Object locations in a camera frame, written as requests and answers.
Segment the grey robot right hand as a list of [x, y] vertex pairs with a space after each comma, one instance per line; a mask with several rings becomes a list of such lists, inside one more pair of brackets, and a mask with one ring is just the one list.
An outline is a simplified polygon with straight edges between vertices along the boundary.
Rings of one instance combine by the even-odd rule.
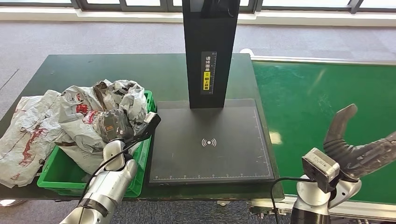
[[354, 146], [344, 139], [347, 123], [357, 113], [358, 107], [350, 104], [336, 112], [323, 142], [324, 152], [340, 165], [340, 170], [350, 179], [360, 179], [396, 161], [396, 133]]

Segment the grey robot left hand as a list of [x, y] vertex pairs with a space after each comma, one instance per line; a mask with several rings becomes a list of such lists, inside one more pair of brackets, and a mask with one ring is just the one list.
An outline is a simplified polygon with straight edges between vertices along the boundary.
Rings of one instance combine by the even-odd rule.
[[134, 130], [123, 109], [111, 109], [101, 113], [97, 118], [97, 132], [105, 143], [115, 139], [128, 140], [133, 137]]

